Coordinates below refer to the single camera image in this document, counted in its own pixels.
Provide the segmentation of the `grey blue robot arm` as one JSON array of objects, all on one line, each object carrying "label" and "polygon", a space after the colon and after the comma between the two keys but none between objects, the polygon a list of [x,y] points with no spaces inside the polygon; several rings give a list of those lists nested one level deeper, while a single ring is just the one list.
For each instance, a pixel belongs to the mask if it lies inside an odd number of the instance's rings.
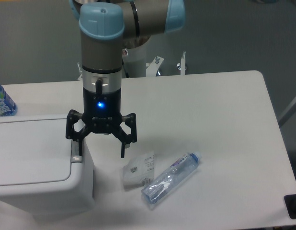
[{"label": "grey blue robot arm", "polygon": [[121,114],[123,43],[180,30],[184,2],[72,0],[70,6],[80,28],[84,111],[69,111],[66,138],[79,156],[90,133],[112,134],[124,150],[137,141],[137,127],[136,114]]}]

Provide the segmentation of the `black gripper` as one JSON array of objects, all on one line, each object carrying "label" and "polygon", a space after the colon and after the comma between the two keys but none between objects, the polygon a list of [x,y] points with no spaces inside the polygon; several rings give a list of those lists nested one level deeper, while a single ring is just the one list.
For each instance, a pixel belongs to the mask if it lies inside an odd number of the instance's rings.
[{"label": "black gripper", "polygon": [[[125,157],[125,149],[137,142],[136,114],[121,115],[121,89],[97,95],[83,89],[84,113],[70,110],[66,118],[66,139],[77,142],[79,156],[83,155],[84,139],[92,132],[95,134],[113,134],[121,142],[121,158]],[[74,125],[80,120],[85,124],[80,131]],[[130,128],[125,133],[120,124]]]}]

